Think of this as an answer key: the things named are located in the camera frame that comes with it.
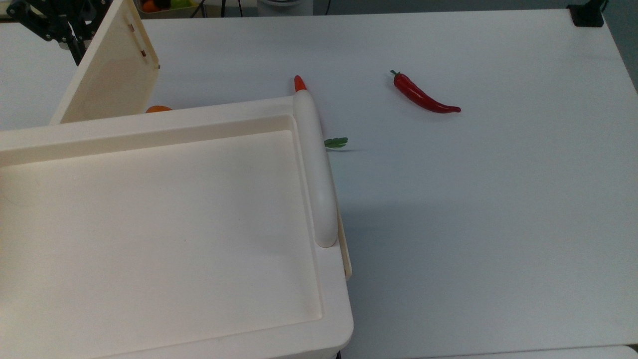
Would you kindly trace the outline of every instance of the orange fruit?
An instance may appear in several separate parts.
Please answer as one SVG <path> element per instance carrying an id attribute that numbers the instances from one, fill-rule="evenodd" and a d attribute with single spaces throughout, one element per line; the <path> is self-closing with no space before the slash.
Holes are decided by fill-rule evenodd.
<path id="1" fill-rule="evenodd" d="M 154 2 L 147 1 L 144 3 L 144 5 L 142 5 L 142 11 L 144 11 L 145 13 L 156 13 L 158 11 L 161 11 L 161 9 L 155 6 Z"/>
<path id="2" fill-rule="evenodd" d="M 166 107 L 166 106 L 160 106 L 160 105 L 155 105 L 155 106 L 150 106 L 148 110 L 146 110 L 146 113 L 150 114 L 151 112 L 162 112 L 162 111 L 171 111 L 172 109 L 170 107 Z"/>

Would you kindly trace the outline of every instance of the cable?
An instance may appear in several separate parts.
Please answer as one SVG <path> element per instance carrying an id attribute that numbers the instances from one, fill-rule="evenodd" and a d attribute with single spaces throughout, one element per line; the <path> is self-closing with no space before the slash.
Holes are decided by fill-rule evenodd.
<path id="1" fill-rule="evenodd" d="M 191 17 L 190 17 L 189 19 L 192 19 L 193 17 L 195 17 L 195 15 L 197 15 L 197 12 L 200 10 L 200 8 L 201 8 L 201 9 L 203 9 L 203 8 L 204 8 L 204 1 L 206 1 L 206 0 L 201 0 L 201 1 L 200 1 L 200 4 L 199 4 L 199 5 L 197 5 L 197 8 L 196 8 L 196 9 L 195 9 L 195 11 L 191 14 Z"/>

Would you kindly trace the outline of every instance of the tray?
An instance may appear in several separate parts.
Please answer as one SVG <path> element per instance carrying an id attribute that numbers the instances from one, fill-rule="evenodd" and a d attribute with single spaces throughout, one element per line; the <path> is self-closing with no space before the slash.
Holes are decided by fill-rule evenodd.
<path id="1" fill-rule="evenodd" d="M 315 121 L 303 91 L 0 133 L 0 357 L 334 355 L 352 314 Z"/>

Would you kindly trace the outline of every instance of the green leaf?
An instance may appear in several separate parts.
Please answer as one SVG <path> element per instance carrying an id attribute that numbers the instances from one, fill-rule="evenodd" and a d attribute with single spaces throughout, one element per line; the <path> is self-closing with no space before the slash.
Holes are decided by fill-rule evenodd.
<path id="1" fill-rule="evenodd" d="M 348 143 L 347 137 L 337 137 L 325 140 L 323 145 L 327 148 L 342 148 L 343 146 L 346 146 L 346 143 Z"/>

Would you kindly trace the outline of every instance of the table surface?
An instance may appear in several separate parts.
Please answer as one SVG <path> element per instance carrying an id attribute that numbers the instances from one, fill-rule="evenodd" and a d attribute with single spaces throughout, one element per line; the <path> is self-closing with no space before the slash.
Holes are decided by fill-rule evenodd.
<path id="1" fill-rule="evenodd" d="M 638 359 L 627 346 L 524 351 L 519 353 L 447 356 L 445 359 Z"/>
<path id="2" fill-rule="evenodd" d="M 328 137 L 354 275 L 343 357 L 638 342 L 638 96 L 566 10 L 147 20 L 150 104 L 289 95 Z M 0 24 L 0 129 L 43 126 L 69 53 Z M 460 114 L 409 102 L 402 71 Z"/>

